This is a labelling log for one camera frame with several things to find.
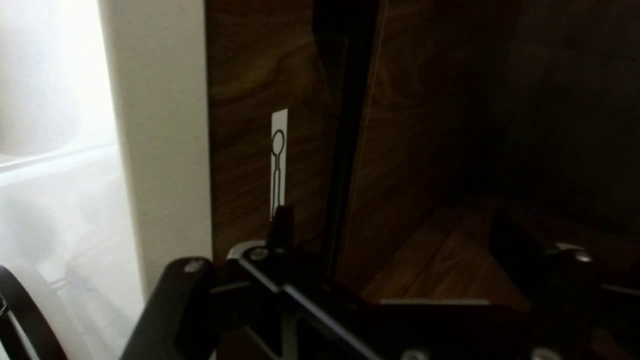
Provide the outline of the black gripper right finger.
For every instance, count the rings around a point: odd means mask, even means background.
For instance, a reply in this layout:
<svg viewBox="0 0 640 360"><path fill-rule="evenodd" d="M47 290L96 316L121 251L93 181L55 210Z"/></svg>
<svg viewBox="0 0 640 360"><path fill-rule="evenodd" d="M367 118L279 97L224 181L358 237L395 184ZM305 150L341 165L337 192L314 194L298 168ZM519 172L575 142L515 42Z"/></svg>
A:
<svg viewBox="0 0 640 360"><path fill-rule="evenodd" d="M588 360L595 314L595 272L580 249L537 243L498 210L489 255L528 299L521 353L529 360Z"/></svg>

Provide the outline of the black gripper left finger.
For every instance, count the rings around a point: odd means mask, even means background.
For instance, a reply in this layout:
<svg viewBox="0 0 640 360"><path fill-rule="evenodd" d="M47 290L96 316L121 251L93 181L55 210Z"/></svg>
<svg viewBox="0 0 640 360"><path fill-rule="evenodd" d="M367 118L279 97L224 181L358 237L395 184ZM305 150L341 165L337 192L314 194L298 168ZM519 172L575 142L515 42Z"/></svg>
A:
<svg viewBox="0 0 640 360"><path fill-rule="evenodd" d="M294 255L294 209L278 206L270 219L267 232L259 241L244 241L234 245L227 255L227 265L279 265Z"/></svg>

